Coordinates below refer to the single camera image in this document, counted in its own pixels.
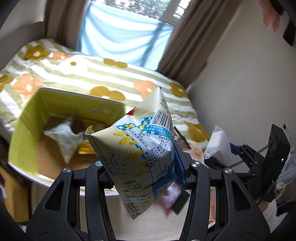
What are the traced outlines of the person's right hand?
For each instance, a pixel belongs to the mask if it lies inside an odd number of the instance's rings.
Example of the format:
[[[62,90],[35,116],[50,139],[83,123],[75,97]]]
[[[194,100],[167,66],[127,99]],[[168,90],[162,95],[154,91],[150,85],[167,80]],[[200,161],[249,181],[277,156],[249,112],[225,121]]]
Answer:
[[[259,198],[256,200],[256,204],[259,207],[261,212],[265,212],[265,210],[268,208],[268,206],[270,205],[269,202]]]

